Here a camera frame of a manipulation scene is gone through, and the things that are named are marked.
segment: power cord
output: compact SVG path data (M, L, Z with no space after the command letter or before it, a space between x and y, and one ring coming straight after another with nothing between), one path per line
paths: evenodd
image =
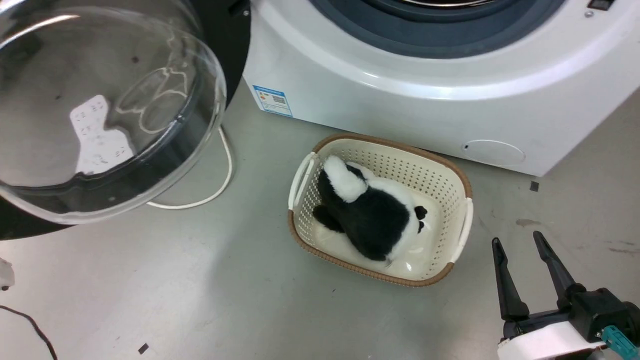
M33 326L33 330L36 331L36 333L38 334L40 339L42 339L42 341L44 341L44 343L47 345L47 348L49 349L49 353L51 353L51 358L53 360L58 360L58 356L56 355L56 351L53 350L53 345L51 345L51 341L49 341L49 339L44 334L44 332L42 332L42 330L40 330L38 324L36 323L36 321L32 317L30 317L29 315L27 315L25 313L21 313L20 311L13 310L12 308L6 307L4 305L0 305L0 309L7 310L10 313L22 316L23 318L29 320L29 323L31 323L31 326Z
M164 204L158 204L156 202L148 202L147 205L151 205L155 208L161 208L161 209L165 209L165 210L183 210L183 209L190 209L190 208L195 208L196 206L200 206L200 205L204 205L207 204L208 202L212 201L213 199L217 198L218 196L220 196L220 194L225 191L225 189L227 188L227 186L229 185L229 181L231 181L231 175L234 172L234 162L233 159L231 158L231 149L229 148L229 144L227 142L227 137L225 136L225 132L224 130L222 130L222 126L220 126L220 128L218 129L218 132L220 133L220 138L222 139L222 145L224 145L225 147L225 152L227 153L227 163L229 164L228 166L228 172L227 172L227 178L225 179L225 182L222 184L222 186L220 187L220 189L218 189L217 192L215 192L213 195L209 196L206 199L202 199L200 201L196 201L196 202L192 202L191 204L184 204L184 205L164 205Z

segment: floor stain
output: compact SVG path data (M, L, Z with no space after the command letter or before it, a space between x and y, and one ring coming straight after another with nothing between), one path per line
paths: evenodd
M489 231L489 228L486 226L486 224L484 223L484 221L482 221L480 217L478 217L478 222L480 223L480 227L482 227L487 233L491 232Z
M611 252L621 252L621 253L623 253L623 254L629 254L629 255L631 255L631 256L634 256L634 255L636 255L636 254L640 254L640 250L614 249L614 248L612 248L612 247L609 247L608 249L609 249L609 251L611 251Z
M207 326L211 325L214 320L215 320L214 318L211 318L211 319L205 320L203 322L197 323L194 326L194 329L196 329L197 331L201 331L201 330L205 329Z
M519 218L518 220L516 220L516 225L525 227L525 226L529 226L529 225L541 225L542 223L539 221L535 221L535 220L529 220L528 218Z

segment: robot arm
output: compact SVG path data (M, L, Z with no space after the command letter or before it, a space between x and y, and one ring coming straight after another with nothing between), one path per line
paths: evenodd
M546 262L558 300L557 309L529 314L507 268L507 255L498 238L492 241L503 335L501 360L604 359L611 347L625 360L638 359L640 309L618 300L608 289L587 291L576 283L541 232L533 238Z

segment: concrete floor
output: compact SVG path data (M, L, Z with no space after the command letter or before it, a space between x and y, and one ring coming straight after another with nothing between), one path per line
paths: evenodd
M33 316L69 360L495 359L502 322L494 236L532 312L556 300L534 230L576 281L640 304L638 117L640 93L539 179L452 159L471 180L474 225L451 274L413 289L349 272L295 244L285 222L291 178L336 130L261 112L241 85L225 123L237 169L219 199L187 211L143 206L0 242L17 278L0 304ZM225 166L216 142L159 200L202 198L217 189ZM271 182L267 172L276 174ZM538 192L529 190L532 180ZM0 349L2 359L48 356L29 325L5 312Z

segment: circular panel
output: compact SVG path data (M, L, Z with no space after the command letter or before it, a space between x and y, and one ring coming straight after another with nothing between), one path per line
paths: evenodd
M471 160L498 167L518 165L525 159L522 150L496 140L472 140L463 145L462 150Z

